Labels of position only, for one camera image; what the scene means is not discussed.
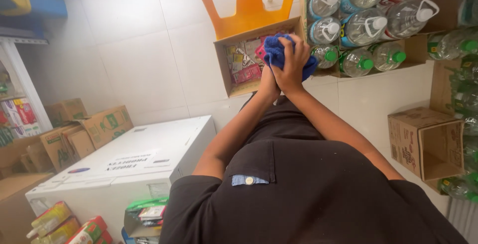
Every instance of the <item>hand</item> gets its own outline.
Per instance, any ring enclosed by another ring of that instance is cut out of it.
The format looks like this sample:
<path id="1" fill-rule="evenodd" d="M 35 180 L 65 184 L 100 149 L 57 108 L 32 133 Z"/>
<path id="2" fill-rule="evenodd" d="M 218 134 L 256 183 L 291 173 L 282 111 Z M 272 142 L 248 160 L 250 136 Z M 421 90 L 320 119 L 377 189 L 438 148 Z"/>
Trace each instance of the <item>hand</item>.
<path id="1" fill-rule="evenodd" d="M 262 69 L 262 76 L 260 77 L 260 85 L 257 94 L 264 96 L 264 98 L 270 103 L 273 103 L 278 99 L 281 94 L 281 90 L 275 82 L 274 75 L 267 65 Z"/>
<path id="2" fill-rule="evenodd" d="M 284 70 L 271 66 L 275 80 L 286 96 L 305 90 L 302 86 L 302 69 L 310 57 L 310 46 L 297 35 L 289 35 L 296 43 L 296 50 L 292 49 L 290 40 L 280 37 L 279 41 L 284 46 Z"/>

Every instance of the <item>blue towel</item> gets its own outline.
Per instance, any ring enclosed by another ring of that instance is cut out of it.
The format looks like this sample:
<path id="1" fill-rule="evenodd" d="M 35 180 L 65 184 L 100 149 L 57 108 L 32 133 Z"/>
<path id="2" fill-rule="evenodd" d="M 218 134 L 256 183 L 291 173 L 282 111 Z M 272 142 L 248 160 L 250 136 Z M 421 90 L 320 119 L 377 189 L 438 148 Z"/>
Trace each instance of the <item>blue towel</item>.
<path id="1" fill-rule="evenodd" d="M 278 33 L 275 36 L 267 36 L 264 40 L 264 50 L 266 51 L 266 55 L 264 56 L 264 61 L 267 63 L 267 66 L 274 65 L 276 67 L 284 69 L 284 46 L 279 41 L 279 37 L 284 37 L 292 42 L 292 48 L 296 48 L 296 43 L 292 40 L 292 38 L 288 34 L 281 34 Z M 302 71 L 302 82 L 307 80 L 309 76 L 314 73 L 317 64 L 319 61 L 314 56 L 310 56 L 309 60 L 303 67 Z"/>

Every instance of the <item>person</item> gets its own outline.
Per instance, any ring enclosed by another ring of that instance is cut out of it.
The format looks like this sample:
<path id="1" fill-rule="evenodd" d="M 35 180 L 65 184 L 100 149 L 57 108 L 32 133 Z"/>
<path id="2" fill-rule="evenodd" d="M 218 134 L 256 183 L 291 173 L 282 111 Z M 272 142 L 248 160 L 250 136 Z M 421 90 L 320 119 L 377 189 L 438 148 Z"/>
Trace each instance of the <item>person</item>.
<path id="1" fill-rule="evenodd" d="M 264 67 L 257 93 L 172 184 L 160 243 L 466 243 L 419 186 L 304 89 L 310 48 L 291 37 L 295 49 L 279 38 L 284 69 Z"/>

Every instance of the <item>white button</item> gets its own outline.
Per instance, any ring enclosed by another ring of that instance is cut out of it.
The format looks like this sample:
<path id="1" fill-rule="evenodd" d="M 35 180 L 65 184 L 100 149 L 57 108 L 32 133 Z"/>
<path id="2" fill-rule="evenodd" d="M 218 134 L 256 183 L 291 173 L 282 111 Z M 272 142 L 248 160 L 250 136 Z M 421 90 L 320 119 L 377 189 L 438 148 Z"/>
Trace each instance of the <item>white button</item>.
<path id="1" fill-rule="evenodd" d="M 246 178 L 246 184 L 247 184 L 247 185 L 251 185 L 251 184 L 253 184 L 253 183 L 254 183 L 254 179 L 253 179 L 252 177 L 247 177 L 247 178 Z"/>

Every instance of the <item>shirt pocket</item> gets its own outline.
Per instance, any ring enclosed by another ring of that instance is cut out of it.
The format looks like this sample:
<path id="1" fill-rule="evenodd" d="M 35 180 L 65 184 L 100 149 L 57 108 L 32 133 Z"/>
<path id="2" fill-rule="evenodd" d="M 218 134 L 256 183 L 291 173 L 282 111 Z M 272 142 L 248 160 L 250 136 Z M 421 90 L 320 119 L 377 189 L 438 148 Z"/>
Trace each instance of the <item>shirt pocket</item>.
<path id="1" fill-rule="evenodd" d="M 255 141 L 242 147 L 231 159 L 225 175 L 254 176 L 268 182 L 275 182 L 272 141 Z"/>

